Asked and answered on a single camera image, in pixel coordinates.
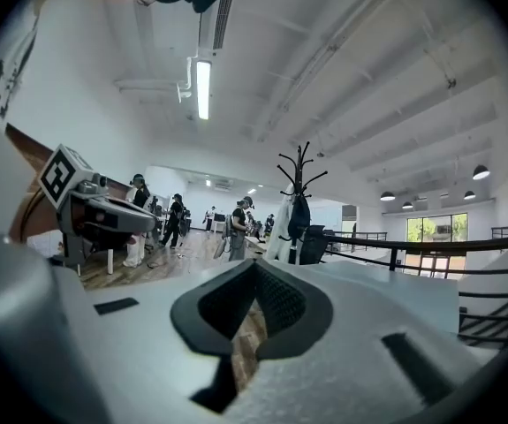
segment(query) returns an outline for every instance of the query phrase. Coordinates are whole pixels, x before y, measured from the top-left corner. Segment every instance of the gray fabric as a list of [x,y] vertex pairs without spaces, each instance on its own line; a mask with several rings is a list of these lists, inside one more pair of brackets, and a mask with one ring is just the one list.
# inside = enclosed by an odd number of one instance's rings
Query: gray fabric
[[231,235],[231,251],[228,261],[241,261],[246,258],[245,232],[233,231]]

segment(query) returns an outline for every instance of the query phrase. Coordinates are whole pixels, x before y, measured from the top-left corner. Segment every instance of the ceiling light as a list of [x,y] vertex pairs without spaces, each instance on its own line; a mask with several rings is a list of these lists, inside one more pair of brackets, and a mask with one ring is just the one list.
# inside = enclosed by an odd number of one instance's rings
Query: ceiling light
[[197,100],[199,103],[199,118],[209,119],[210,98],[210,67],[208,61],[197,62]]
[[395,199],[395,195],[391,192],[385,192],[381,195],[381,201],[393,201]]
[[486,178],[490,173],[485,165],[477,165],[474,170],[474,180]]

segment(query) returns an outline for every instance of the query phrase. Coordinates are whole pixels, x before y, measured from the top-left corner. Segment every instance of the coat rack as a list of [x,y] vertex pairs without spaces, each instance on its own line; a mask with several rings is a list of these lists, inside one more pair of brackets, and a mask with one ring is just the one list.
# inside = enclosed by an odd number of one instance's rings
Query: coat rack
[[321,173],[318,176],[315,176],[314,178],[310,179],[306,184],[303,185],[303,168],[307,163],[311,163],[314,161],[313,159],[305,160],[305,154],[307,153],[309,144],[310,142],[307,141],[307,144],[304,149],[301,149],[300,146],[297,147],[297,155],[298,155],[297,162],[295,162],[293,159],[291,159],[291,157],[288,157],[287,155],[279,154],[280,157],[290,160],[294,165],[295,179],[289,176],[287,171],[285,171],[281,167],[281,165],[277,166],[278,169],[280,169],[281,172],[283,172],[283,174],[285,174],[286,177],[288,177],[293,184],[293,193],[286,193],[282,191],[281,194],[295,197],[293,204],[292,219],[289,222],[288,228],[290,238],[284,238],[282,236],[279,236],[279,238],[282,240],[292,242],[291,248],[289,250],[290,264],[295,264],[297,260],[297,239],[300,238],[300,235],[303,233],[303,231],[310,225],[310,210],[308,209],[307,198],[310,198],[312,194],[305,195],[305,191],[307,190],[307,187],[311,182],[328,174],[328,172],[325,171],[324,173]]

